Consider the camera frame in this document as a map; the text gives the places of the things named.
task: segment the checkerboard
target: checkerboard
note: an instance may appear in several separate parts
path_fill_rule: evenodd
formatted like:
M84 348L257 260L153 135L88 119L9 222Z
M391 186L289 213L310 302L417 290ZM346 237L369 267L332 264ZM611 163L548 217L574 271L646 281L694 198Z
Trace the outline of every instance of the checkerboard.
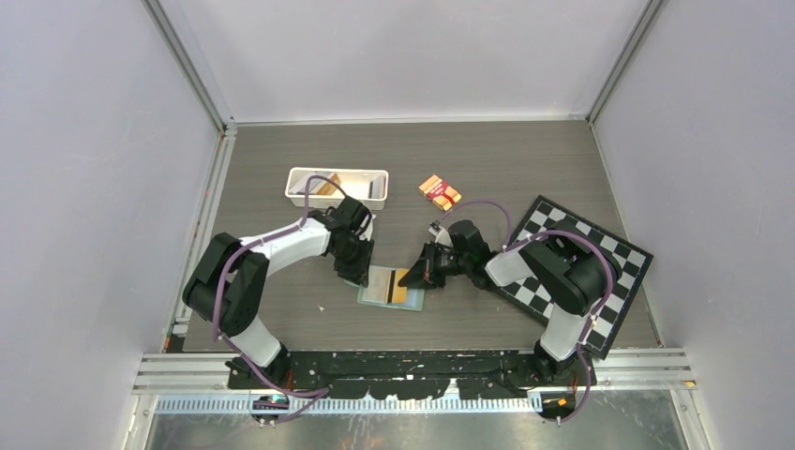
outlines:
M633 246L617 235L580 217L552 200L538 196L519 225L511 234L511 242L524 239L563 218L575 221L577 229L586 234L599 247L610 252L622 267L622 275L615 283L610 298L599 312L591 333L586 338L586 349L601 357L608 355L613 340L629 310L640 283L646 275L653 255ZM542 323L549 321L552 313L551 296L536 277L528 277L498 290L498 293Z

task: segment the small box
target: small box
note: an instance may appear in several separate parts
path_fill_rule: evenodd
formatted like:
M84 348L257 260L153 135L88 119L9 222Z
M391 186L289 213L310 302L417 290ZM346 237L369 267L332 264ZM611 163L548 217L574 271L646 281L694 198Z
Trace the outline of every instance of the small box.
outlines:
M435 174L420 185L420 192L443 211L449 210L461 201L461 194Z

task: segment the metal floor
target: metal floor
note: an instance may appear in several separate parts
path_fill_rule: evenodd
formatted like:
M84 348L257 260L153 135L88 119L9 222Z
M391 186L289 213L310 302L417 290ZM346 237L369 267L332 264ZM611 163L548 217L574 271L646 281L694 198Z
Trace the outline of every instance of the metal floor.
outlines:
M440 211L418 186L436 173L463 200L490 199L522 217L544 194L624 235L593 135L583 121L241 127L218 207L215 233L264 233L292 223L301 209L284 197L291 167L389 171L386 206L375 219L372 263L409 267ZM502 213L473 205L469 218L495 247L504 239ZM543 325L465 277L428 291L422 312L358 305L357 290L315 258L268 280L260 317L296 350L421 350L531 348ZM614 347L656 347L646 296L640 292ZM184 349L226 350L193 315Z

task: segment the cable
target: cable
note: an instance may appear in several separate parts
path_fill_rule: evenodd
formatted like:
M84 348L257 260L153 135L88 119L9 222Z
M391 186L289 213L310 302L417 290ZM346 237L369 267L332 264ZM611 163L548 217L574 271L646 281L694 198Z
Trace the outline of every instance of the cable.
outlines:
M447 216L450 216L451 214L453 214L457 210L463 208L464 206L468 206L470 204L478 204L478 203L484 203L484 204L490 204L492 206L497 206L498 208L500 208L502 213L505 214L505 221L508 222L507 223L507 225L508 225L508 234L507 234L507 236L505 236L505 244L503 245L503 247L505 247L508 244L510 244L511 243L511 232L514 230L514 228L513 228L514 227L514 225L513 225L514 221L511 219L511 213L508 212L508 209L505 208L505 206L502 206L501 204L499 204L497 202L493 202L491 200L472 200L472 201L469 201L469 202L458 203L450 211L447 211L446 213L442 214L442 216L439 217L437 222L442 222L442 220L447 218Z
M301 220L298 222L297 225L292 226L292 227L290 227L290 228L288 228L286 230L282 230L280 232L275 232L273 234L269 234L269 235L263 237L260 240L249 242L248 244L245 244L244 246L241 246L239 249L237 249L237 251L235 251L232 254L232 256L229 258L229 260L226 261L226 263L224 264L223 268L221 269L221 275L218 278L218 287L216 289L216 303L213 306L213 330L212 331L213 331L213 340L214 341L218 340L219 331L220 331L221 304L223 303L223 294L224 294L224 286L225 286L225 283L223 283L222 281L225 280L226 277L229 275L230 271L232 270L232 265L234 264L235 261L237 261L238 258L240 258L240 255L242 255L243 253L247 252L248 250L251 250L252 248L255 248L257 246L265 244L266 242L272 241L274 239L278 239L279 237L284 237L284 236L286 236L286 235L288 235L290 233L297 232L298 230L301 229L301 227L304 226L304 224L307 223L307 220L309 219L309 183L312 180L314 180L314 179L325 180L326 182L331 183L335 188L339 189L339 191L342 192L342 195L344 195L346 197L348 196L348 194L346 194L345 191L342 190L342 187L340 187L334 181L332 181L332 180L330 180L330 179L328 179L328 178L326 178L326 177L324 177L322 175L313 174L309 178L307 178L307 185L304 188L304 215L301 216Z
M348 194L345 193L345 190L343 190L342 187L340 187L334 181L332 181L332 180L330 180L330 179L328 179L328 178L326 178L326 177L324 177L322 175L312 174L309 178L307 178L307 184L306 184L306 186L304 188L304 214L303 214L303 216L301 216L301 220L298 222L298 224L295 225L295 226L290 227L289 229L282 230L281 232L275 232L273 234L268 234L268 235L266 235L265 237L262 237L259 240L256 240L256 241L250 242L250 243L248 243L248 244L246 244L244 246L241 246L239 249L237 249L237 251L235 251L232 254L232 256L226 261L226 263L224 263L224 266L221 269L220 276L218 277L218 286L217 286L217 289L216 289L216 303L214 304L214 307L213 307L213 329L212 329L213 340L218 340L218 338L220 337L220 328L219 328L220 327L220 311L221 311L221 304L223 302L224 287L226 286L226 283L224 281L226 280L227 276L229 275L230 270L232 269L232 266L233 266L234 262L237 261L237 259L240 257L240 255L242 255L246 251L251 250L252 248L255 248L257 246L265 244L265 243L267 243L269 241L272 241L274 239L278 239L279 237L284 237L284 236L286 236L286 235L288 235L290 233L297 232L298 230L301 229L301 227L303 227L307 223L307 220L309 218L309 183L312 180L315 180L315 179L321 179L321 180L325 180L327 183L331 183L332 186L334 186L340 192L342 192L342 195L344 195L345 197L348 196ZM238 349L232 343L232 341L229 340L228 337L224 336L222 338L223 338L224 342L226 342L227 345L230 346L230 348L232 348L233 350L235 350L235 351L240 353L240 357L243 358L244 361L246 361L246 364L248 365L248 367L251 369L252 372L254 372L254 374L257 376L257 378L260 379L260 381L263 384L265 384L266 386L270 387L271 389L275 389L275 390L279 391L281 394L283 394L285 396L298 397L298 398L312 398L312 400L309 403L304 405L304 407L300 408L299 410L297 410L295 412L292 412L292 413L288 414L287 416L279 417L278 420L275 420L273 422L273 425L275 425L275 424L283 424L284 422L289 422L289 421L293 420L295 417L297 417L298 415L300 415L301 413L306 411L308 408L310 408L312 405L314 405L319 399L325 397L325 395L328 394L328 388L318 389L316 391L311 391L311 392L294 392L294 391L287 391L287 390L284 390L284 389L276 386L274 383L272 383L270 380L268 380L260 372L260 368L256 364L254 364L254 362L251 361L248 358L248 356L246 356L245 353L240 351L240 349Z
M372 221L372 213L368 209L367 210L367 218L365 218L364 225L362 225L361 228L359 228L359 230L357 232L355 232L353 235L358 237L358 236L361 236L362 234L364 234L368 230L368 227L370 226L370 222L371 221Z
M546 236L560 236L566 237L568 239L575 240L580 244L584 245L588 248L595 256L596 259L602 264L602 269L605 271L605 276L607 277L607 286L605 288L605 293L602 295L602 298L596 302L590 311L588 311L588 319L585 321L585 326L582 327L582 331L577 338L577 345L575 346L575 353L577 354L577 360L579 363L585 368L585 391L582 393L582 400L577 404L575 409L571 412L571 414L561 418L558 417L558 424L564 424L569 420L573 419L581 410L583 405L585 405L585 401L588 400L588 396L591 394L591 368L588 367L588 360L585 359L585 355L583 354L583 346L582 343L585 341L585 338L588 336L588 333L591 331L591 325L593 324L593 315L599 311L605 303L610 298L610 294L613 293L613 273L610 270L610 265L608 264L608 260L605 258L605 255L602 254L602 251L599 250L593 242L589 241L588 239L580 236L579 234L574 234L573 232L565 232L563 230L546 230L543 232L537 232L532 236L523 239L521 241L516 241L516 243L508 246L505 251L510 251L515 248L520 248L523 246L528 245L531 241L537 241L538 239Z

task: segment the brown object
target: brown object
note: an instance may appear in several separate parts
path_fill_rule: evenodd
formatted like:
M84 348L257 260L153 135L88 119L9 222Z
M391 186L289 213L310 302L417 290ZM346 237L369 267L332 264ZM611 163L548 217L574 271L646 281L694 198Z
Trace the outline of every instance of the brown object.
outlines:
M461 194L436 174L420 185L420 192L443 211L449 210L454 204L461 201Z
M329 176L329 179L331 181L337 183L338 185L340 184L339 175L337 175L336 173L333 173L331 176ZM337 191L337 188L334 187L334 185L332 185L331 183L326 181L326 182L323 182L323 185L321 186L321 188L318 189L317 192L315 192L315 195L331 195L331 194L335 193L336 191Z

